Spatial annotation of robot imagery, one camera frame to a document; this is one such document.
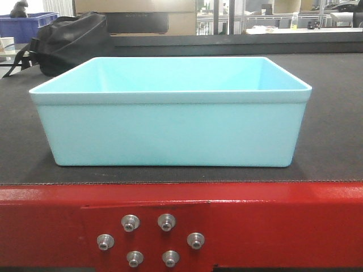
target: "hex socket bolt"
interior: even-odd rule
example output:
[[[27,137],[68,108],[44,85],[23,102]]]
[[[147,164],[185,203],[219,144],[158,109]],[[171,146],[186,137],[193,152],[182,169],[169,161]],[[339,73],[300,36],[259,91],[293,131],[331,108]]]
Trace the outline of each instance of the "hex socket bolt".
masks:
[[[107,251],[113,247],[115,240],[109,234],[101,234],[97,237],[98,248],[102,251]]]
[[[188,235],[187,242],[188,245],[192,247],[192,249],[201,249],[201,247],[204,245],[205,238],[203,234],[194,232]]]
[[[167,252],[164,252],[162,259],[167,267],[174,267],[177,262],[179,262],[180,256],[178,252],[174,250],[169,250]]]
[[[158,225],[163,231],[171,231],[175,227],[176,219],[171,214],[162,214],[158,218]]]
[[[132,232],[138,228],[140,225],[140,220],[137,218],[137,216],[128,214],[122,218],[121,224],[123,225],[126,232]]]
[[[129,266],[135,268],[139,266],[143,262],[143,255],[139,251],[131,251],[127,254],[127,261],[129,262]]]

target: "light blue plastic bin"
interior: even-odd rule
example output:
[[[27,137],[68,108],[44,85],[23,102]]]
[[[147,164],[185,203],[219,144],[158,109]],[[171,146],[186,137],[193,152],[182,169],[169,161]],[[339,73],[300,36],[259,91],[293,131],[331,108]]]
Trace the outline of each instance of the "light blue plastic bin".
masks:
[[[310,93],[264,57],[94,58],[30,90],[59,165],[286,167]]]

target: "table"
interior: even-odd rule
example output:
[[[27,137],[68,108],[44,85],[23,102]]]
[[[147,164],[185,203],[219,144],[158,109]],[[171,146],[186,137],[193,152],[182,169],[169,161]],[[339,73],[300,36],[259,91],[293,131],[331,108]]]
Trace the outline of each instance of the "table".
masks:
[[[329,32],[363,32],[363,28],[359,27],[330,27],[330,28],[316,28],[316,29],[307,29],[307,28],[298,28],[297,30],[291,30],[290,28],[278,28],[274,29],[269,34],[298,34],[298,33],[329,33]],[[261,31],[260,29],[249,28],[246,29],[247,34],[265,34],[266,31]]]
[[[126,254],[138,250],[139,271],[163,271],[172,249],[175,271],[363,267],[362,56],[268,56],[313,86],[287,168],[59,167],[27,93],[49,78],[34,66],[0,80],[0,240],[11,237],[0,266],[132,271]],[[167,213],[177,224],[163,232]],[[132,233],[126,214],[141,220]],[[101,234],[115,238],[106,252]]]

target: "dark gray work surface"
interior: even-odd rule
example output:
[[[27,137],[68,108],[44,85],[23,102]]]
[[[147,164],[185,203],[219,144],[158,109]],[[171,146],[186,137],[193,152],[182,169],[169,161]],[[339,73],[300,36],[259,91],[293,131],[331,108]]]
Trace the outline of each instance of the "dark gray work surface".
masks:
[[[363,54],[268,57],[313,87],[290,167],[59,167],[28,94],[49,79],[35,66],[0,80],[0,184],[362,181]]]

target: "red metal frame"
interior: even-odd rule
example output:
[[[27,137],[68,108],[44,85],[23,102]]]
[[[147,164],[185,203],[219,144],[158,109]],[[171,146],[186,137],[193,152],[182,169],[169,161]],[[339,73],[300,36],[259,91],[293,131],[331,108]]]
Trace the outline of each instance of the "red metal frame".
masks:
[[[162,232],[157,217],[172,213]],[[126,233],[120,220],[136,214]],[[34,185],[0,187],[0,266],[106,271],[212,271],[213,267],[363,267],[363,182]],[[206,238],[200,250],[186,242]],[[101,252],[96,237],[115,246]],[[166,250],[180,253],[167,269]],[[126,254],[145,256],[137,269]]]

